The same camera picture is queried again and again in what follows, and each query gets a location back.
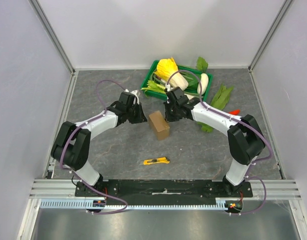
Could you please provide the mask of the yellow utility knife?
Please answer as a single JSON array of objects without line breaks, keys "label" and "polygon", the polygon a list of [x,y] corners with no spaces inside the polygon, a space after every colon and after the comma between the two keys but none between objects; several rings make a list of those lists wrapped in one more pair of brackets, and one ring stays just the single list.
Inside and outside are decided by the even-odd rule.
[{"label": "yellow utility knife", "polygon": [[159,157],[153,159],[146,159],[143,161],[143,165],[154,165],[154,164],[169,164],[170,160],[167,157]]}]

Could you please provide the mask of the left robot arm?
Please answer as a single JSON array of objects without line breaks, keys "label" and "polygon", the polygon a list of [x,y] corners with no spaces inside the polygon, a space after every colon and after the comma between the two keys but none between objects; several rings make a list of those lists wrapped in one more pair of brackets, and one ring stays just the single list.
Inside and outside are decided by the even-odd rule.
[{"label": "left robot arm", "polygon": [[103,176],[88,160],[91,140],[125,122],[147,122],[139,95],[138,90],[126,89],[117,101],[98,115],[76,123],[66,121],[60,127],[50,155],[59,161],[60,167],[69,167],[84,182],[86,191],[93,197],[101,195],[104,187]]}]

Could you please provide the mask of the brown cardboard express box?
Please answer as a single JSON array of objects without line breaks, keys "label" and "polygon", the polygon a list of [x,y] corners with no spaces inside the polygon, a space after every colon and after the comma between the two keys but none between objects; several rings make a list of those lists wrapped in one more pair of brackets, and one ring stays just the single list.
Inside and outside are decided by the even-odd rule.
[{"label": "brown cardboard express box", "polygon": [[149,125],[159,141],[169,137],[170,126],[160,111],[149,114]]}]

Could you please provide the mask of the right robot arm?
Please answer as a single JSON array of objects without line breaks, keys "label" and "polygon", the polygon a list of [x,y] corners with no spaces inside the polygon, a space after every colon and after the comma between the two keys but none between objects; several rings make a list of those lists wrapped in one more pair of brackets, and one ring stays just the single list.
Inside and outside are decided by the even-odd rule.
[{"label": "right robot arm", "polygon": [[241,190],[246,173],[265,148],[265,139],[256,119],[232,115],[218,110],[197,97],[189,99],[180,87],[164,90],[167,96],[165,120],[189,119],[220,131],[228,139],[232,162],[222,180],[223,193],[234,197]]}]

